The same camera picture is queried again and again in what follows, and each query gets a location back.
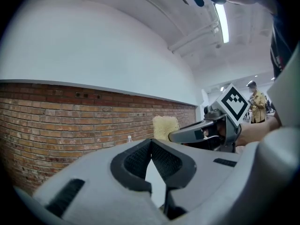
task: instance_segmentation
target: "man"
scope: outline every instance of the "man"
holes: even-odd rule
[[[274,77],[278,77],[288,63],[299,42],[299,29],[295,27],[294,8],[297,0],[226,0],[236,4],[259,3],[273,15],[273,34],[270,46],[270,57],[274,68]],[[278,115],[263,123],[241,124],[241,133],[236,146],[262,140],[270,131],[281,126]],[[219,125],[219,133],[225,134],[225,128]]]
[[[251,123],[261,123],[265,121],[266,117],[266,98],[259,90],[255,82],[250,82],[248,85],[252,92],[250,97],[252,110]]]

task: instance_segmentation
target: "sponge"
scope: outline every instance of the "sponge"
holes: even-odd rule
[[[176,117],[156,116],[153,118],[154,138],[169,140],[169,133],[179,130],[179,123]]]

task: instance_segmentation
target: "fluorescent light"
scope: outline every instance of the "fluorescent light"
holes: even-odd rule
[[[223,5],[216,4],[215,5],[217,14],[219,16],[219,20],[221,23],[221,29],[223,34],[223,43],[229,42],[229,32],[228,32],[228,23],[227,23],[227,17],[225,13],[225,9]]]
[[[249,83],[251,83],[251,82],[253,82],[253,81],[251,80],[250,82],[248,82],[246,86],[248,86],[248,85],[249,85]]]

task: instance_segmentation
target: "red brick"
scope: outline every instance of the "red brick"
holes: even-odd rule
[[[83,144],[91,144],[91,143],[94,143],[94,142],[95,142],[94,138],[83,138],[82,139]]]
[[[125,135],[119,135],[119,136],[113,136],[113,140],[114,141],[124,140],[124,139],[127,139],[127,138],[128,138],[127,134],[125,134]]]
[[[140,122],[140,121],[151,121],[152,117],[141,117],[141,118],[133,118],[135,122]]]
[[[93,125],[83,125],[83,126],[81,126],[81,130],[82,131],[93,131],[94,126]]]
[[[111,124],[113,123],[112,119],[101,119],[101,124]]]
[[[60,168],[41,167],[41,171],[48,172],[48,173],[58,173],[60,170],[61,170]]]
[[[50,144],[57,144],[56,138],[47,138],[47,137],[40,137],[40,136],[30,136],[30,140],[40,143],[50,143]]]
[[[113,129],[117,129],[117,128],[118,128],[117,125],[98,125],[98,126],[95,126],[96,131],[113,130]]]
[[[34,127],[34,128],[42,128],[45,130],[58,130],[56,128],[56,125],[54,125],[54,124],[38,123],[38,126],[39,127]]]
[[[98,138],[96,138],[97,143],[111,142],[111,141],[114,141],[113,137],[98,137]]]
[[[104,142],[102,144],[103,148],[110,148],[110,147],[113,147],[113,146],[114,146],[114,142]]]
[[[33,101],[32,102],[32,106],[33,107],[41,107],[41,102],[35,102],[35,101]]]
[[[147,131],[141,131],[141,132],[133,133],[131,136],[137,137],[137,136],[142,136],[142,135],[146,135],[146,134],[147,134]]]
[[[81,157],[83,155],[82,152],[60,152],[60,156],[62,157]]]
[[[101,96],[101,99],[102,99],[102,100],[109,100],[109,101],[112,101],[112,100],[113,100],[112,96],[109,96],[109,95],[102,95],[102,96]]]
[[[64,91],[63,96],[69,98],[75,98],[76,92],[75,91]]]
[[[119,135],[119,134],[134,133],[134,132],[135,132],[134,128],[127,128],[127,129],[115,130],[114,134]]]
[[[75,124],[99,124],[100,119],[75,119]]]
[[[47,102],[80,104],[81,99],[72,97],[47,97]]]
[[[22,139],[29,140],[29,134],[22,133]]]
[[[40,95],[29,95],[29,100],[46,101],[46,97],[45,96],[40,96]]]
[[[58,151],[49,151],[49,155],[58,157],[60,155],[60,152],[58,152]]]
[[[64,146],[60,146],[60,145],[50,145],[50,144],[42,144],[42,147],[43,149],[48,149],[48,150],[59,150],[59,151],[62,151],[64,150]]]
[[[81,139],[61,138],[58,144],[81,144]]]
[[[124,143],[127,143],[127,140],[126,140],[126,139],[121,140],[121,141],[116,141],[116,142],[115,142],[116,145],[121,145],[121,144],[124,144]]]
[[[83,106],[83,105],[75,105],[74,110],[83,111],[83,112],[99,112],[100,107],[96,106]]]
[[[55,113],[58,117],[80,117],[80,112],[74,112],[74,111],[56,111]]]
[[[25,145],[25,146],[29,146],[29,147],[32,147],[33,146],[33,143],[31,141],[26,141],[26,140],[19,140],[19,143],[21,145]]]
[[[127,118],[129,117],[129,113],[118,113],[119,118]]]
[[[53,166],[52,163],[49,163],[49,162],[46,162],[46,161],[35,160],[34,162],[35,162],[36,165],[39,165],[39,166],[45,166],[45,167],[52,167]]]
[[[61,104],[62,110],[73,110],[73,104]]]
[[[74,137],[94,137],[95,133],[94,132],[76,132],[73,134]]]
[[[114,112],[98,112],[96,113],[96,118],[117,118],[118,113]]]
[[[19,100],[18,101],[18,105],[26,106],[26,107],[31,107],[32,106],[32,101]]]
[[[88,99],[99,99],[98,94],[88,94]]]
[[[111,136],[114,135],[114,131],[104,131],[101,132],[101,136]]]
[[[12,110],[12,111],[19,112],[21,110],[21,107],[20,106],[16,106],[16,105],[10,105],[9,109]]]
[[[106,101],[106,100],[95,100],[95,105],[99,105],[99,106],[118,106],[118,102]]]
[[[28,108],[26,113],[36,114],[36,115],[44,115],[45,109],[41,108]]]
[[[126,102],[119,102],[119,103],[118,103],[118,106],[119,106],[119,107],[129,107],[129,103],[126,103]]]
[[[43,143],[40,142],[32,142],[32,146],[35,148],[43,148]]]
[[[113,100],[118,102],[133,102],[133,98],[130,97],[113,97]]]
[[[36,159],[36,155],[32,153],[22,152],[22,156],[26,158]]]
[[[78,150],[76,145],[66,145],[64,147],[65,147],[65,151],[77,151]]]
[[[31,148],[31,152],[41,154],[41,155],[49,155],[49,151],[48,150],[43,150],[43,149]]]
[[[114,123],[133,122],[134,118],[114,118]]]
[[[61,118],[60,122],[61,123],[65,123],[65,124],[73,124],[74,123],[74,119],[73,118]]]
[[[68,164],[64,163],[52,163],[52,166],[55,168],[65,168]]]
[[[92,100],[92,99],[83,99],[81,101],[81,104],[83,104],[83,105],[94,105],[94,100]]]
[[[134,110],[133,108],[129,108],[129,107],[114,107],[113,112],[121,112],[121,113],[132,113]]]
[[[95,117],[95,113],[94,112],[81,112],[80,116],[82,118],[94,118]]]
[[[31,148],[30,147],[23,147],[23,150],[25,151],[25,152],[31,152]]]
[[[20,93],[33,93],[32,88],[20,88]]]
[[[57,103],[41,103],[41,108],[48,108],[48,109],[60,109],[61,104]]]
[[[15,130],[23,132],[23,133],[31,133],[31,128],[16,126]]]
[[[46,137],[61,137],[61,132],[57,132],[57,131],[41,130],[40,134],[41,136],[46,136]]]
[[[131,112],[129,114],[130,117],[145,117],[147,116],[146,112]]]
[[[61,137],[74,137],[74,133],[73,132],[61,132]]]
[[[39,122],[40,116],[38,116],[38,115],[32,115],[32,116],[31,116],[31,120],[32,120],[32,121],[38,121],[38,122]]]
[[[42,116],[40,117],[41,122],[50,122],[50,123],[60,123],[60,118],[50,117],[50,116]]]
[[[145,104],[138,104],[138,103],[130,103],[129,107],[146,107]]]
[[[54,130],[58,131],[79,131],[80,127],[76,125],[56,125]]]

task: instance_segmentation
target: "black slot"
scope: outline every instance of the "black slot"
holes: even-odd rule
[[[221,158],[216,158],[214,160],[215,163],[219,163],[225,166],[230,166],[230,167],[235,167],[237,162],[226,160],[226,159],[221,159]]]
[[[74,200],[85,181],[81,179],[72,179],[65,187],[45,206],[45,208],[54,215],[61,217]]]

